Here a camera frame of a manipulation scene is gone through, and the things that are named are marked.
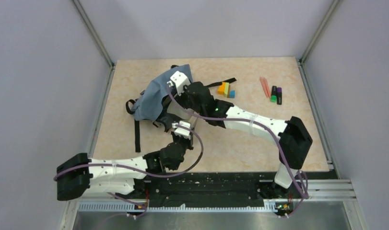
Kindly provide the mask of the blue student backpack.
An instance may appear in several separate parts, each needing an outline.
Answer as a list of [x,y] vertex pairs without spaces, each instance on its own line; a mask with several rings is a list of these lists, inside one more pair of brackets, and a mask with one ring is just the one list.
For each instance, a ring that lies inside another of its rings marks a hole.
[[151,80],[146,89],[140,93],[139,98],[130,99],[125,104],[127,113],[133,115],[134,119],[136,152],[141,151],[140,121],[159,122],[168,131],[173,122],[183,119],[182,116],[167,111],[171,100],[169,95],[173,96],[176,93],[175,89],[167,90],[167,82],[176,71],[183,72],[191,81],[191,84],[184,88],[183,93],[191,100],[193,111],[201,115],[210,125],[224,127],[222,119],[226,117],[226,112],[233,104],[215,99],[210,93],[210,88],[219,87],[222,82],[234,83],[236,78],[204,85],[194,81],[189,64],[172,65],[169,70]]

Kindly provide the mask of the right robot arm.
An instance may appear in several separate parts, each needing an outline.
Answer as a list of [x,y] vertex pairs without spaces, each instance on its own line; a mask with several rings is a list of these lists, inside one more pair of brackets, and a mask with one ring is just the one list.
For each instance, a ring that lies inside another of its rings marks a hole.
[[[289,120],[267,118],[248,112],[228,101],[215,99],[201,82],[187,84],[167,83],[166,90],[179,109],[208,124],[239,130],[274,143],[279,151],[280,166],[274,177],[272,191],[277,197],[286,197],[296,184],[296,176],[305,162],[313,143],[303,121],[295,116]],[[172,91],[183,97],[182,102]]]

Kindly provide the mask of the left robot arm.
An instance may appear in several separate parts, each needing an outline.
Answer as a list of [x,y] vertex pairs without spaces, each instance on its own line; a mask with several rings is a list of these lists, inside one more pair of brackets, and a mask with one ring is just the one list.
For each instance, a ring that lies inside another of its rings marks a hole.
[[74,155],[56,169],[57,200],[107,193],[141,197],[146,176],[167,178],[166,172],[176,171],[186,151],[193,149],[192,130],[177,128],[171,135],[173,141],[164,148],[135,158],[98,160],[87,153]]

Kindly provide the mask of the coloured sticky note stack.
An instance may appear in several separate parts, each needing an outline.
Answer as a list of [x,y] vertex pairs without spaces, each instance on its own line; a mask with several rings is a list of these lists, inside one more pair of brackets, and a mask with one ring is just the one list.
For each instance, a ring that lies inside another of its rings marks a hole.
[[231,90],[231,83],[222,82],[222,84],[217,89],[218,95],[223,95],[226,98],[235,98],[235,90]]

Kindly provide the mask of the green highlighter marker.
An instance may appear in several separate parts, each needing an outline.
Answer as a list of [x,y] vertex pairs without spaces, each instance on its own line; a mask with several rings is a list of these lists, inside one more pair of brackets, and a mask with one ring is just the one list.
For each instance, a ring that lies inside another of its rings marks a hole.
[[275,103],[277,101],[277,86],[273,85],[271,88],[271,102]]

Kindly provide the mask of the purple highlighter marker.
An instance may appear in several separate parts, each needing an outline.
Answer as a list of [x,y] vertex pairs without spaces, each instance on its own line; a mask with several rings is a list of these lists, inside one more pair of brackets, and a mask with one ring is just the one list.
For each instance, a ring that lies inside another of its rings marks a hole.
[[276,97],[277,97],[277,100],[276,100],[277,104],[282,105],[283,96],[282,96],[282,88],[281,87],[277,87]]

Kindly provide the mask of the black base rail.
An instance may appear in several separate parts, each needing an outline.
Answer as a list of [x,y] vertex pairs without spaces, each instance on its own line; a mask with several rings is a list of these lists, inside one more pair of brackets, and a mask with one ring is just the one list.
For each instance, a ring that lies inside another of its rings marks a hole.
[[274,185],[273,172],[195,172],[171,178],[135,180],[126,197],[147,199],[150,207],[262,207],[269,199],[301,198],[294,185]]

